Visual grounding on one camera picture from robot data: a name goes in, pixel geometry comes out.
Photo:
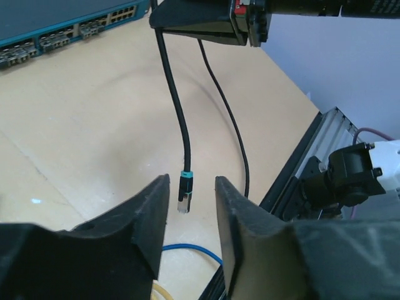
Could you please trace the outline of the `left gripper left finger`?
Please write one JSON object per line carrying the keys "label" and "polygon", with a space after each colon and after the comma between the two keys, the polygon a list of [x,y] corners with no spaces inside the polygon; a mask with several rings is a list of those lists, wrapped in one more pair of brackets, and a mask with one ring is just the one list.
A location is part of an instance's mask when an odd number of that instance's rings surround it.
{"label": "left gripper left finger", "polygon": [[2,299],[149,299],[159,274],[170,179],[74,229],[1,224]]}

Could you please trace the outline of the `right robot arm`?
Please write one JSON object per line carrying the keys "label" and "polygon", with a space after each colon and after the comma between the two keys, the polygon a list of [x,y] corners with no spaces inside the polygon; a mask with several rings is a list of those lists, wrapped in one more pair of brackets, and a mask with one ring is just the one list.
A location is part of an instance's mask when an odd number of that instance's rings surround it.
{"label": "right robot arm", "polygon": [[[151,2],[150,26],[155,30],[167,84],[176,108],[184,144],[184,169],[179,182],[178,207],[188,212],[193,193],[189,134],[169,65],[163,34],[233,46],[259,47],[266,42],[275,14],[298,16],[397,19],[398,1],[163,1]],[[371,196],[399,187],[399,142],[352,144],[333,151],[327,168],[317,169],[310,157],[301,174],[274,186],[262,208],[285,221],[333,218],[343,207],[354,209]]]}

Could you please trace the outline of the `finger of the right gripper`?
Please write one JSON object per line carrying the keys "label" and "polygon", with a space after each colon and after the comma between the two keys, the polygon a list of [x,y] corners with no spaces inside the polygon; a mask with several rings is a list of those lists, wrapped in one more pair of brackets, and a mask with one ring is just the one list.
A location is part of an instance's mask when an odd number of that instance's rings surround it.
{"label": "finger of the right gripper", "polygon": [[162,32],[244,46],[246,30],[240,30],[234,17],[235,1],[163,1],[152,10],[149,24]]}

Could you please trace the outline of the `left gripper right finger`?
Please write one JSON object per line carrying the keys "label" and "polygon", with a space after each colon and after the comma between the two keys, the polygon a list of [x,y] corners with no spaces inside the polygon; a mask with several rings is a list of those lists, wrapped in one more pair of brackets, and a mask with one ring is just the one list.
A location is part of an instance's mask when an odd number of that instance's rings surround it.
{"label": "left gripper right finger", "polygon": [[228,299],[398,299],[399,221],[285,222],[215,179]]}

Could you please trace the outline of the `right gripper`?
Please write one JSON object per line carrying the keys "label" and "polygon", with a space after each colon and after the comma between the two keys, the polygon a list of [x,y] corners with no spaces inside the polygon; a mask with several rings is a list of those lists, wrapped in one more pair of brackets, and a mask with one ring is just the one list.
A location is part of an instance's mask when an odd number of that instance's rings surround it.
{"label": "right gripper", "polygon": [[252,47],[268,39],[273,14],[316,17],[398,19],[399,0],[233,1],[229,17]]}

